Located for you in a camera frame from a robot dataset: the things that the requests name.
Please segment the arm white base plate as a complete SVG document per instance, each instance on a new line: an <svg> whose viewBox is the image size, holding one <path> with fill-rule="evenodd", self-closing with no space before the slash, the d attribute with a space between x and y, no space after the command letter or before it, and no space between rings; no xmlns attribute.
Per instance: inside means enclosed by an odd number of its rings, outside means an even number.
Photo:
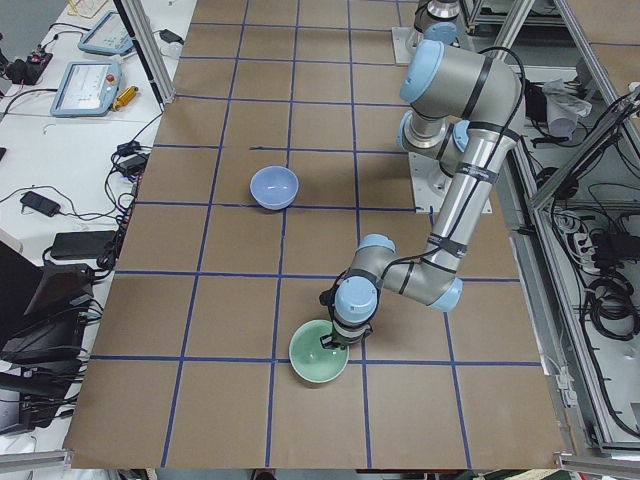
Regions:
<svg viewBox="0 0 640 480"><path fill-rule="evenodd" d="M420 34L413 27L393 27L392 46L396 65L408 65L415 54Z"/></svg>
<svg viewBox="0 0 640 480"><path fill-rule="evenodd" d="M452 183L441 163L430 157L408 154L414 206L417 213L438 213Z"/></svg>

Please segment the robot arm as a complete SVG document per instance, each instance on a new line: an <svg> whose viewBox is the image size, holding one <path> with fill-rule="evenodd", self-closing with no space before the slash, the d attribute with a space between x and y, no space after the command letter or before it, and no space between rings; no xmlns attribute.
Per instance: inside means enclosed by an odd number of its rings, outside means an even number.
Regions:
<svg viewBox="0 0 640 480"><path fill-rule="evenodd" d="M414 31L421 39L453 45L458 36L458 0L420 0L414 13Z"/></svg>
<svg viewBox="0 0 640 480"><path fill-rule="evenodd" d="M368 336L382 289L449 312L463 282L457 270L507 155L521 138L524 76L502 60L453 46L431 25L422 33L400 90L410 105L398 146L437 162L446 193L424 252L401 257L381 234L360 242L351 265L321 293L332 329L325 349L344 349Z"/></svg>

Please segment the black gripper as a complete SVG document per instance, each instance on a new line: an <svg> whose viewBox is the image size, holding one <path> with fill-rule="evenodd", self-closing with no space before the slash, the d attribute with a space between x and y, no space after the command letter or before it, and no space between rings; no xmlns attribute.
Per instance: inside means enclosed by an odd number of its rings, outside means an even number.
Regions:
<svg viewBox="0 0 640 480"><path fill-rule="evenodd" d="M374 316L374 284L368 279L344 279L319 296L328 310L331 334L320 338L323 349L345 348L360 342L371 331Z"/></svg>

